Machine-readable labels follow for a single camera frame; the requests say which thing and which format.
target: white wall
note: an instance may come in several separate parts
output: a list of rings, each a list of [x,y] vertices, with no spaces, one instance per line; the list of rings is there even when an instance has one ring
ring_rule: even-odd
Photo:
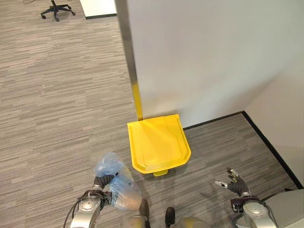
[[[246,112],[304,185],[304,52]]]
[[[116,13],[115,0],[80,0],[85,16]]]
[[[185,127],[242,111],[303,46],[303,0],[128,6],[144,118],[179,113]]]

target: floor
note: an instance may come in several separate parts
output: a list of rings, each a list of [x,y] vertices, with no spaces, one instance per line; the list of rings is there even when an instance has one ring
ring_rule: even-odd
[[[235,168],[260,198],[294,188],[242,115],[186,131],[192,156],[168,175],[136,172],[126,123],[135,121],[117,18],[85,20],[79,0],[41,19],[49,1],[0,2],[0,227],[59,228],[91,187],[93,167],[118,153],[163,227],[168,206],[212,227],[230,227],[233,193],[214,186]],[[98,227],[118,228],[136,212],[105,208]]]

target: clear plastic bag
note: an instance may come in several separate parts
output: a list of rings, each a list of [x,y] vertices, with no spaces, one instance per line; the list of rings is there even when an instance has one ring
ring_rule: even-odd
[[[123,175],[117,175],[110,183],[112,192],[112,202],[117,209],[121,210],[138,210],[142,196],[138,185]]]
[[[138,210],[142,202],[140,188],[116,153],[106,153],[94,168],[97,177],[116,175],[110,183],[111,205],[121,210]]]
[[[124,167],[124,163],[116,153],[106,153],[95,166],[94,171],[97,177],[115,175]]]

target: office chair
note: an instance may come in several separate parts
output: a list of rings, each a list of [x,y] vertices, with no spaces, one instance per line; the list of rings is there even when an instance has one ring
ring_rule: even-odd
[[[54,12],[54,18],[56,21],[59,21],[59,18],[56,17],[57,15],[57,12],[59,10],[62,10],[62,11],[69,11],[73,14],[73,16],[75,16],[75,13],[72,11],[72,8],[69,6],[69,5],[56,5],[56,3],[54,2],[54,0],[51,0],[53,6],[50,6],[49,9],[47,9],[46,11],[42,12],[41,13],[41,17],[42,19],[45,19],[46,16],[44,16],[44,14],[46,13],[49,13],[49,12]]]

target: yellow plastic lid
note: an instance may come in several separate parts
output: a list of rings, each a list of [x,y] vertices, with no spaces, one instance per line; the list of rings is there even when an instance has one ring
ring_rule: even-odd
[[[191,151],[178,114],[128,123],[133,167],[161,176],[185,164]]]

